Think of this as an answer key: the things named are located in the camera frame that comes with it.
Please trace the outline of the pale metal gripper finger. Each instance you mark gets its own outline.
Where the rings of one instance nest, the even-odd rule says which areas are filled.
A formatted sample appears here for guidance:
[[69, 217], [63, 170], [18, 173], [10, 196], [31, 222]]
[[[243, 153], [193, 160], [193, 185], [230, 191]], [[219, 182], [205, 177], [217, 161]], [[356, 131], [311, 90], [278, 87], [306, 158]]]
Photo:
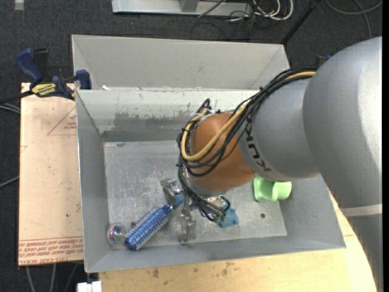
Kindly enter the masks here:
[[180, 214], [182, 233], [179, 236], [181, 243], [189, 242], [196, 238], [196, 220], [190, 214]]
[[176, 179], [165, 178], [160, 181], [167, 203], [172, 207], [179, 207], [183, 203], [183, 194]]

